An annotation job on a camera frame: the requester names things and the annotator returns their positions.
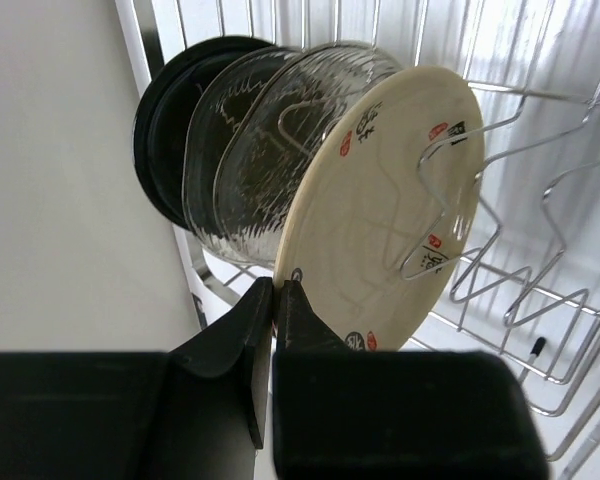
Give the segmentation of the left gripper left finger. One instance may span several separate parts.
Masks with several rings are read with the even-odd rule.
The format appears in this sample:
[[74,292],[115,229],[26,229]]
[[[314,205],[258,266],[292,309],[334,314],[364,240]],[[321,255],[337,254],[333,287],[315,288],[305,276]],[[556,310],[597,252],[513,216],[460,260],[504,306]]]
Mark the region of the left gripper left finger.
[[249,479],[272,282],[169,352],[0,352],[0,479]]

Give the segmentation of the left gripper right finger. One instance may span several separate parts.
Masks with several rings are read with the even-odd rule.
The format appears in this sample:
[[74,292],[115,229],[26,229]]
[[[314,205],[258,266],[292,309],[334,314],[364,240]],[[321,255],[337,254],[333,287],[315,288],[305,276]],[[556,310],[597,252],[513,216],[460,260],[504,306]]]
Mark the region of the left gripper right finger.
[[273,459],[281,479],[546,479],[550,468],[509,367],[483,351],[366,352],[279,295]]

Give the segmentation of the cream patterned round plate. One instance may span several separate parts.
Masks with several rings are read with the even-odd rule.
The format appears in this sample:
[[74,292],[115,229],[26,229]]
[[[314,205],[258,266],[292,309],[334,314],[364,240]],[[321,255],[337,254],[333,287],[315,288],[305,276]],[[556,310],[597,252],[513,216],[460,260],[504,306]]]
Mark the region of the cream patterned round plate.
[[466,245],[482,125],[471,88],[449,69],[412,67],[371,88],[310,162],[281,235],[275,285],[298,278],[349,348],[401,348]]

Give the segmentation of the clear glass plate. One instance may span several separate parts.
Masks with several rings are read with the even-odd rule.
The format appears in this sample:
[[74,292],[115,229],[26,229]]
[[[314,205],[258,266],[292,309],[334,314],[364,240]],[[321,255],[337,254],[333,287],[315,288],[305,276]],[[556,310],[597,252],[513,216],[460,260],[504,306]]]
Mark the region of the clear glass plate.
[[241,260],[273,265],[314,155],[345,113],[401,68],[382,49],[337,42],[300,53],[266,83],[227,146],[213,187],[219,228]]
[[220,71],[194,108],[185,144],[182,204],[186,226],[218,258],[245,261],[215,218],[213,187],[222,156],[268,81],[300,54],[298,48],[271,46],[241,56]]

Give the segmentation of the black round plate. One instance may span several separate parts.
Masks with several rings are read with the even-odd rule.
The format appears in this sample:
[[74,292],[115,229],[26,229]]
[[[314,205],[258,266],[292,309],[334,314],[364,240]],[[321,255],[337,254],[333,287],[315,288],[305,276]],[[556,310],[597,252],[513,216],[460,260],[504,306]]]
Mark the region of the black round plate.
[[204,91],[231,63],[272,45],[236,35],[199,42],[167,62],[145,89],[133,124],[134,168],[150,203],[169,222],[187,227],[181,200],[185,144]]

